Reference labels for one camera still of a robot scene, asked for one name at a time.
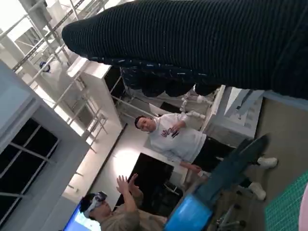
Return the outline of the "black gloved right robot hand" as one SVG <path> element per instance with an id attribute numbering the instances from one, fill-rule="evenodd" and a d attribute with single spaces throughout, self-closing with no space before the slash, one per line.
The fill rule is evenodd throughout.
<path id="1" fill-rule="evenodd" d="M 135 0 L 62 30 L 90 61 L 308 97 L 305 0 Z"/>

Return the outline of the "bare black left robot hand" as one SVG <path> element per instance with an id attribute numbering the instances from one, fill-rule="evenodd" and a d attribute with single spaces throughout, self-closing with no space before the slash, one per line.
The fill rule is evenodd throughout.
<path id="1" fill-rule="evenodd" d="M 165 231 L 203 231 L 214 214 L 214 205 L 223 190 L 238 186 L 245 170 L 264 153 L 270 142 L 268 134 L 244 140 L 206 179 L 192 186 L 167 219 Z"/>

